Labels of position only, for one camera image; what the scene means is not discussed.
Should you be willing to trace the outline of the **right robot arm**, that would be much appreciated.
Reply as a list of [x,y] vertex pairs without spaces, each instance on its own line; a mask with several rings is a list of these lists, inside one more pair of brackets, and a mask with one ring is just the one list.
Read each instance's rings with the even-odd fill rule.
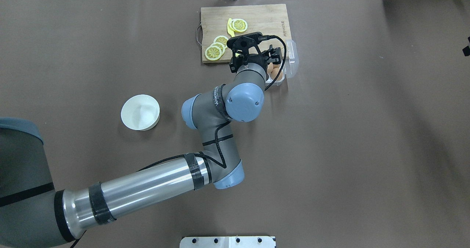
[[468,45],[463,48],[463,54],[465,57],[470,56],[470,37],[468,37]]

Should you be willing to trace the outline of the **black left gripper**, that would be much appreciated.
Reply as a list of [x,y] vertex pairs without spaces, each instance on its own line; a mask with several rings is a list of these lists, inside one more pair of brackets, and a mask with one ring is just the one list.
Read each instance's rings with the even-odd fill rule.
[[267,50],[260,50],[260,43],[270,39],[282,39],[277,35],[263,35],[261,32],[254,32],[245,35],[235,36],[227,41],[227,47],[232,51],[229,62],[230,71],[237,73],[240,67],[248,66],[250,63],[261,66],[265,71],[268,64],[282,64],[281,48],[274,48],[272,45]]

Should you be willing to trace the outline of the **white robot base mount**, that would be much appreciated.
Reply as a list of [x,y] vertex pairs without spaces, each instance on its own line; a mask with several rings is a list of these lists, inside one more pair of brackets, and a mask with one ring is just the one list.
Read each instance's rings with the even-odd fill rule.
[[184,237],[180,248],[277,248],[272,236]]

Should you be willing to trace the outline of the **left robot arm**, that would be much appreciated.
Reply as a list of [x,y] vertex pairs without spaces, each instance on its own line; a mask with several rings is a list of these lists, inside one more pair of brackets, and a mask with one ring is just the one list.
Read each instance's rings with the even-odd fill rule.
[[232,122],[261,113],[268,65],[286,62],[279,36],[253,32],[231,37],[233,82],[183,102],[181,117],[203,149],[157,160],[132,173],[81,190],[57,190],[39,128],[28,119],[1,117],[1,245],[49,248],[76,245],[84,233],[156,203],[209,184],[228,189],[245,179]]

